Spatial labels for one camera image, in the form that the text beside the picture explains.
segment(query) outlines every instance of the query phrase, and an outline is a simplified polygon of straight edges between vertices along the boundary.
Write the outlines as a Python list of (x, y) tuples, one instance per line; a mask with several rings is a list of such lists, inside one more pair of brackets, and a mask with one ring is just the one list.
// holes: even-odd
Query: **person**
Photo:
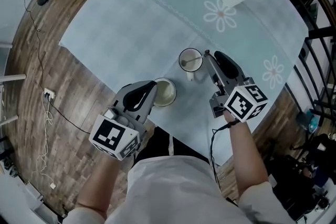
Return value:
[(232, 126), (230, 139), (239, 207), (222, 197), (208, 159), (176, 139), (169, 156), (169, 134), (157, 127), (128, 173), (125, 202), (107, 218), (120, 161), (103, 155), (63, 223), (294, 223), (272, 192), (248, 125)]

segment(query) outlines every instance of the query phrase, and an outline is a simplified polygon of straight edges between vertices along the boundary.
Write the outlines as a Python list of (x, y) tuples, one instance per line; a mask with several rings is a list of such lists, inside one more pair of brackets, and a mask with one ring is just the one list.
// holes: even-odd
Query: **table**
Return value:
[[(209, 157), (211, 130), (225, 124), (213, 118), (208, 103), (216, 87), (204, 65), (189, 82), (177, 61), (180, 52), (221, 50), (254, 78), (269, 103), (249, 120), (253, 131), (283, 88), (307, 34), (289, 0), (246, 0), (231, 9), (221, 0), (87, 0), (60, 45), (114, 92), (141, 80), (174, 81), (175, 102), (154, 108), (149, 119)], [(218, 165), (232, 155), (227, 133), (214, 141)]]

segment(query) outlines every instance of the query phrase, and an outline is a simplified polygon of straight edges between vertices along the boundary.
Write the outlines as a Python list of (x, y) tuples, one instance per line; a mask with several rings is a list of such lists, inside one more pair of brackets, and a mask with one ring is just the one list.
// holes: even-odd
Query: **hand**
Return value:
[(225, 110), (223, 114), (224, 114), (224, 118), (226, 122), (229, 123), (235, 120), (235, 117), (233, 117), (232, 114), (228, 110)]

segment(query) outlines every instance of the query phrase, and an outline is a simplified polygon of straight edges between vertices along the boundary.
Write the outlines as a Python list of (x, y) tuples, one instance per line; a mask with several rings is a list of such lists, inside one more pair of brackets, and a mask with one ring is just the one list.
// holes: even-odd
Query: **white cup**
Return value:
[(194, 80), (194, 72), (202, 66), (203, 58), (187, 62), (185, 66), (182, 66), (181, 62), (182, 60), (189, 61), (201, 56), (202, 54), (194, 48), (187, 48), (183, 50), (179, 56), (178, 62), (180, 64), (180, 67), (187, 72), (187, 77), (189, 81)]
[(177, 89), (175, 84), (165, 78), (156, 79), (155, 82), (157, 85), (157, 94), (154, 101), (156, 106), (167, 106), (173, 103), (177, 96)]

